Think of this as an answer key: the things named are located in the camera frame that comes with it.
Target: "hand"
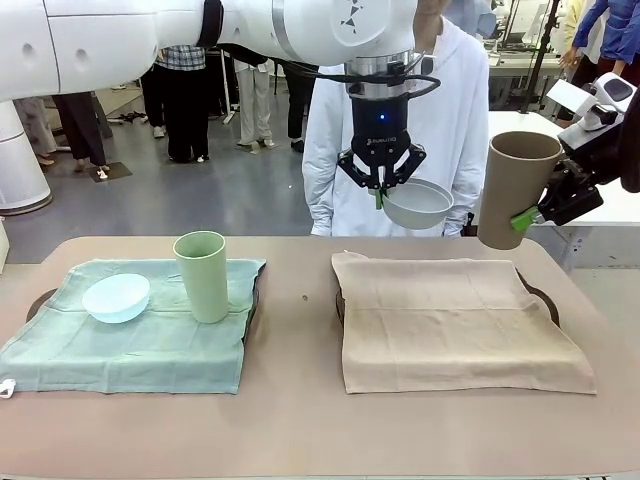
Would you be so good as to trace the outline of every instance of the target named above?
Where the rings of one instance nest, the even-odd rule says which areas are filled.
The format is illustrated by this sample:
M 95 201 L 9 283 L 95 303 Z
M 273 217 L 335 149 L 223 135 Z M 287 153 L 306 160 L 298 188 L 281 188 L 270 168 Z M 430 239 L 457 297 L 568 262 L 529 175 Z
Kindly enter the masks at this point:
M 626 66 L 627 64 L 625 63 L 624 60 L 616 60 L 616 64 L 613 66 L 613 73 L 621 77 L 622 72 L 624 71 L 624 67 Z
M 560 59 L 560 66 L 562 68 L 576 68 L 578 62 L 580 62 L 578 49 L 576 47 L 571 47 Z

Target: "pale green cup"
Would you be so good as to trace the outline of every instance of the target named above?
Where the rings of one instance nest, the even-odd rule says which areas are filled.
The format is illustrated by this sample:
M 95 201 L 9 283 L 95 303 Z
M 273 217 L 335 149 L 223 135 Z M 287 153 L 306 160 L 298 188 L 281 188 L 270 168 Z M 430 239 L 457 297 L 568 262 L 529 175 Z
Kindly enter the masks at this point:
M 196 320 L 216 323 L 226 317 L 229 296 L 224 237 L 215 232 L 189 233 L 176 240 L 173 253 Z

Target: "white bowl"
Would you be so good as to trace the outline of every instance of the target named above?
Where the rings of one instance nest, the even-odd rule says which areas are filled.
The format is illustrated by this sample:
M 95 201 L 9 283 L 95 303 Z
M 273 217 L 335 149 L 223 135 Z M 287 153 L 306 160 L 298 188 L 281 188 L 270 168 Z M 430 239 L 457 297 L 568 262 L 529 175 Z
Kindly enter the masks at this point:
M 142 275 L 114 275 L 89 288 L 82 297 L 82 306 L 100 322 L 124 323 L 147 308 L 150 289 L 149 280 Z
M 451 207 L 453 195 L 440 185 L 411 178 L 389 190 L 382 202 L 387 217 L 410 230 L 426 230 L 442 222 Z

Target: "green towel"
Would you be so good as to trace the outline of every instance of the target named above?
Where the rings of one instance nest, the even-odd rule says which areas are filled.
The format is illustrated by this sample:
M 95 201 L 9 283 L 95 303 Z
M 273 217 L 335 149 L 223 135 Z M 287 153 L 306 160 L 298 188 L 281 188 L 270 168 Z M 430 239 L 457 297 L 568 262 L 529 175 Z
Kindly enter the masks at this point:
M 237 393 L 242 339 L 264 260 L 229 260 L 229 315 L 203 324 L 191 315 L 173 260 L 94 260 L 79 265 L 34 319 L 0 351 L 0 380 L 17 391 Z M 147 309 L 108 325 L 82 307 L 82 296 L 111 275 L 138 273 L 151 283 Z

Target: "white pants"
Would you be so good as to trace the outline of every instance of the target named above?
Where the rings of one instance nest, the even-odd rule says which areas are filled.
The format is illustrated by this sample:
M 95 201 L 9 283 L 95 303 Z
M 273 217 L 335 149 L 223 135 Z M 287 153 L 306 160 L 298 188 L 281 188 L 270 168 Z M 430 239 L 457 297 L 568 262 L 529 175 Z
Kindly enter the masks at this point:
M 237 73 L 240 89 L 240 143 L 271 139 L 269 128 L 269 74 L 247 68 Z
M 57 145 L 47 121 L 47 111 L 42 99 L 24 98 L 15 100 L 14 104 L 27 138 L 31 142 L 33 153 L 44 155 L 55 152 Z

